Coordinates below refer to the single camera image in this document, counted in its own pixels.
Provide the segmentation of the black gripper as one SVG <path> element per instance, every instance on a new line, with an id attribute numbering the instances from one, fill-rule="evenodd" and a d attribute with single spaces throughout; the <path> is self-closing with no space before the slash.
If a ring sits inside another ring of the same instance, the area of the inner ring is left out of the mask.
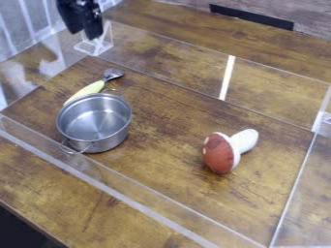
<path id="1" fill-rule="evenodd" d="M 89 40 L 102 34 L 102 13 L 96 0 L 55 0 L 55 6 L 70 34 L 75 34 L 83 29 Z"/>

